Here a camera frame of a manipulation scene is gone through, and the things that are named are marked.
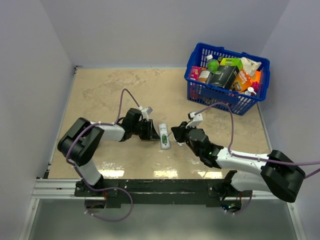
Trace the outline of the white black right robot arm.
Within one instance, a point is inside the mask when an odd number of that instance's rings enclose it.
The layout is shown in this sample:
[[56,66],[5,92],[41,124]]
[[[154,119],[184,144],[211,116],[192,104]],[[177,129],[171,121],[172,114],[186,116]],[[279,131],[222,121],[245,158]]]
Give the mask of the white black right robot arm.
[[224,196],[262,191],[288,203],[296,201],[306,174],[281,151],[269,154],[230,151],[212,143],[203,129],[189,126],[186,121],[171,131],[176,142],[186,144],[205,166],[229,169],[222,183],[215,187]]

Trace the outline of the green AA battery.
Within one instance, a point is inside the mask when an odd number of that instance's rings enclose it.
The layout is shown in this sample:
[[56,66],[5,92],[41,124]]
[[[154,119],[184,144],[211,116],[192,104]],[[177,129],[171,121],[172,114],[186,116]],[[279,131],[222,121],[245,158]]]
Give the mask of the green AA battery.
[[167,144],[168,144],[167,136],[166,136],[165,134],[162,135],[162,143],[163,143],[164,145],[167,145]]

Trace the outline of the white battery cover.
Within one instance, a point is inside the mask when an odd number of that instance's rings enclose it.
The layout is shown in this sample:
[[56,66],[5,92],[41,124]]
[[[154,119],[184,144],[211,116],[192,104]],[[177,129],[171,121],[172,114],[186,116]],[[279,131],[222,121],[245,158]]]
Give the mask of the white battery cover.
[[180,143],[180,142],[176,142],[176,144],[178,144],[180,147],[184,146],[184,143]]

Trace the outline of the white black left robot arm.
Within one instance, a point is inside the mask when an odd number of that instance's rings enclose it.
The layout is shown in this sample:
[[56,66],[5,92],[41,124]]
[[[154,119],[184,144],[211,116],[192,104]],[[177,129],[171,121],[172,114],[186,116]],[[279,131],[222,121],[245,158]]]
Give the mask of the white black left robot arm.
[[92,196],[99,196],[104,190],[103,176],[93,161],[100,141],[125,142],[132,136],[142,141],[158,141],[160,136],[149,118],[152,111],[150,106],[130,108],[116,123],[94,123],[80,117],[59,140],[57,150],[75,168]]

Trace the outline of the white remote control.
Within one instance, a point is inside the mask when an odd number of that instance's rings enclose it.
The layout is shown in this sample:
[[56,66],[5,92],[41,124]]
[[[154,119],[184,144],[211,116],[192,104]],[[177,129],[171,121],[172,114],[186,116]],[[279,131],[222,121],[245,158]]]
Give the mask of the white remote control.
[[160,123],[158,125],[159,136],[160,136],[160,146],[162,150],[168,150],[171,148],[171,143],[169,139],[168,127],[165,123]]

